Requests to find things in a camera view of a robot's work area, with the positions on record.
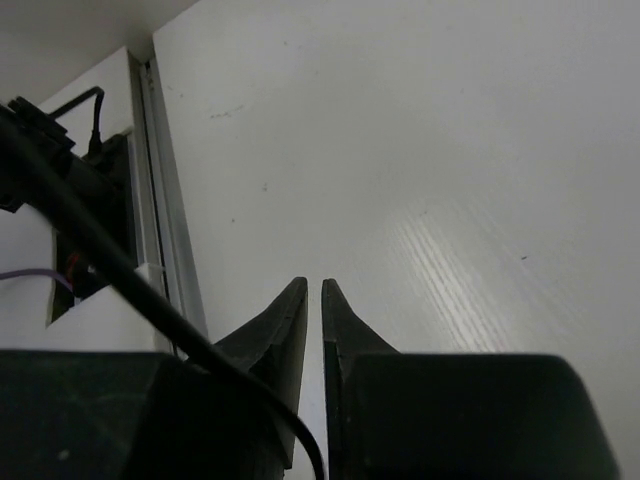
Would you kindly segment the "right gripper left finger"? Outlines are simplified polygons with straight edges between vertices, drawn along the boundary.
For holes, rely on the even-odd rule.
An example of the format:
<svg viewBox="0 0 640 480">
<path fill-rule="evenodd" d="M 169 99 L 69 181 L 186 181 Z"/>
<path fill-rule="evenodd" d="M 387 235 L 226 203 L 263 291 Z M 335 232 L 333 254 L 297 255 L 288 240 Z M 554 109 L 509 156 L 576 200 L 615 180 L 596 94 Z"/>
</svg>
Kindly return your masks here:
<svg viewBox="0 0 640 480">
<path fill-rule="evenodd" d="M 295 437 L 307 282 L 219 341 L 219 368 L 159 352 L 5 350 L 5 479 L 280 479 Z"/>
</svg>

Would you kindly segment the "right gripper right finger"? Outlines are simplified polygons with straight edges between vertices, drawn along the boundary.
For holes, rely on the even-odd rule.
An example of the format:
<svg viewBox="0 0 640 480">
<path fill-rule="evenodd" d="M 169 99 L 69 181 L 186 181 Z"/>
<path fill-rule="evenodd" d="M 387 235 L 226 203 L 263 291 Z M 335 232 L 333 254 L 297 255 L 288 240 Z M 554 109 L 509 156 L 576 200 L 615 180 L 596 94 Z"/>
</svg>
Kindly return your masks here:
<svg viewBox="0 0 640 480">
<path fill-rule="evenodd" d="M 402 353 L 321 294 L 333 479 L 616 479 L 583 381 L 546 354 Z"/>
</svg>

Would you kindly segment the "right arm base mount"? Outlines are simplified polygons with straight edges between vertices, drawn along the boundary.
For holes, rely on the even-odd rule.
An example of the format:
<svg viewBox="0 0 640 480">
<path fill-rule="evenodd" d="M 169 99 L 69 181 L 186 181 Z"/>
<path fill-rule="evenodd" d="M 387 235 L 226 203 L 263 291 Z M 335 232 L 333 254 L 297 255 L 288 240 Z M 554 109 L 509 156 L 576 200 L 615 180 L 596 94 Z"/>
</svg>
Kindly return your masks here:
<svg viewBox="0 0 640 480">
<path fill-rule="evenodd" d="M 75 142 L 58 120 L 89 99 L 94 100 L 94 107 L 88 152 L 78 156 L 72 152 Z M 1 107 L 1 118 L 14 124 L 35 144 L 89 213 L 136 262 L 129 143 L 122 134 L 101 139 L 103 99 L 103 89 L 94 86 L 53 112 L 45 113 L 18 96 Z M 52 321 L 107 285 L 75 245 L 59 232 L 54 234 L 54 266 L 49 276 L 55 281 Z"/>
</svg>

